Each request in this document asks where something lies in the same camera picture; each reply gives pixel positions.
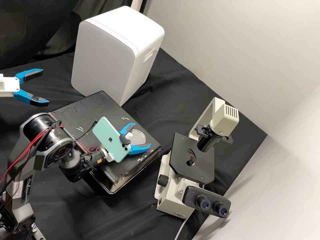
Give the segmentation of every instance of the table surface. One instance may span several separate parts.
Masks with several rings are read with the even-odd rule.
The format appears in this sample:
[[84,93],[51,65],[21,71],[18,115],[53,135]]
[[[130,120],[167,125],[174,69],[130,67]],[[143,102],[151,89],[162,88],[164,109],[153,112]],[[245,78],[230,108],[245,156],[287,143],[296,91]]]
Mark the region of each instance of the table surface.
[[[4,76],[43,68],[43,76],[22,88],[50,100],[37,108],[14,98],[0,98],[0,171],[18,139],[20,124],[83,98],[71,86],[73,54],[3,70]],[[187,135],[213,97],[218,95],[160,49],[146,83],[123,108],[169,152],[173,134]],[[206,189],[223,195],[262,143],[266,134],[241,113],[234,144],[215,147],[215,180]],[[38,172],[30,203],[47,239],[174,239],[183,220],[156,210],[154,199],[160,160],[155,160],[114,195],[97,194],[85,181],[70,183],[58,165]],[[179,239],[191,239],[207,215],[194,211]]]

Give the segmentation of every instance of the black tray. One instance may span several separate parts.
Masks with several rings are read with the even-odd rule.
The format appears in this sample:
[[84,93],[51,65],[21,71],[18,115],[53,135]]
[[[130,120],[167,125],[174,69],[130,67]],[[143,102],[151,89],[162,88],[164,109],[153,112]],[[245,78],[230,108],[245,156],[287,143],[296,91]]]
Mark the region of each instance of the black tray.
[[[134,122],[136,123],[134,128],[144,133],[146,143],[151,143],[147,152],[127,155],[120,163],[115,161],[106,163],[98,171],[91,172],[94,179],[108,193],[118,191],[160,155],[160,144],[104,91],[58,108],[50,114],[56,120],[62,121],[65,130],[73,139],[80,137],[92,126],[94,120],[99,121],[101,117],[106,117],[118,131],[128,123]],[[81,137],[79,142],[87,149],[101,145],[92,130]]]

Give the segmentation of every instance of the white cable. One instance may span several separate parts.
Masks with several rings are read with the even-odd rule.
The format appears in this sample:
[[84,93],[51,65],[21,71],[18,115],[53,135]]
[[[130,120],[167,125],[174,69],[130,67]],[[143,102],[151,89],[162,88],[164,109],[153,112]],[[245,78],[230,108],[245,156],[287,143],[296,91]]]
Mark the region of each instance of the white cable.
[[179,231],[178,231],[178,233],[177,233],[177,235],[176,235],[176,238],[175,238],[174,240],[177,240],[177,239],[178,239],[179,234],[180,234],[183,226],[186,224],[187,220],[189,219],[189,217],[187,217],[187,218],[184,220],[184,222],[182,223],[182,225],[181,225],[181,227],[180,227],[180,229],[179,229]]

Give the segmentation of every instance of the microscope knob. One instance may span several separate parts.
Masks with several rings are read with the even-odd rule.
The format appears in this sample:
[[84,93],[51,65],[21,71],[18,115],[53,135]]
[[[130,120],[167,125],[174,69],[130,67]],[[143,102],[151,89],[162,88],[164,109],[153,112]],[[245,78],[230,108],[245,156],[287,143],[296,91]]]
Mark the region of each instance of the microscope knob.
[[162,187],[165,187],[168,184],[169,177],[163,174],[159,175],[158,184]]

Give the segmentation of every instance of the red wire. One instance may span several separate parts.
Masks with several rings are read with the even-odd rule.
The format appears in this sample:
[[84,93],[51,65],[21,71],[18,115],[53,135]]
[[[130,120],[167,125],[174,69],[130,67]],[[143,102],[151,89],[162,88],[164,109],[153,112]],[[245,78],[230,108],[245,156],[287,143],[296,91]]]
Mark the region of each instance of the red wire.
[[17,163],[19,162],[23,156],[26,154],[27,151],[29,151],[30,153],[30,148],[33,146],[33,144],[38,141],[41,137],[43,137],[43,135],[46,133],[46,131],[49,129],[50,127],[44,129],[43,131],[41,131],[34,140],[32,140],[32,142],[29,143],[29,145],[27,146],[27,148],[23,151],[23,153],[8,167],[8,169],[6,170],[6,172],[3,174],[3,176],[0,179],[0,183],[3,181],[3,179],[5,178],[5,176],[8,174],[8,172],[11,170],[11,168]]
[[85,147],[81,142],[79,142],[79,141],[77,141],[77,142],[81,145],[81,147],[82,147],[86,152],[92,153],[92,152],[90,152],[88,149],[86,149],[86,147]]
[[[22,172],[20,172],[20,174],[19,174],[18,188],[17,188],[17,190],[15,191],[15,193],[11,196],[11,198],[9,199],[9,201],[7,202],[7,204],[6,204],[4,207],[6,207],[6,206],[10,203],[10,201],[13,199],[13,196],[16,195],[16,193],[17,193],[18,190],[19,190],[21,173],[22,173]],[[2,206],[3,206],[3,199],[2,199],[2,196],[1,196],[1,206],[0,206],[0,209],[2,208]]]

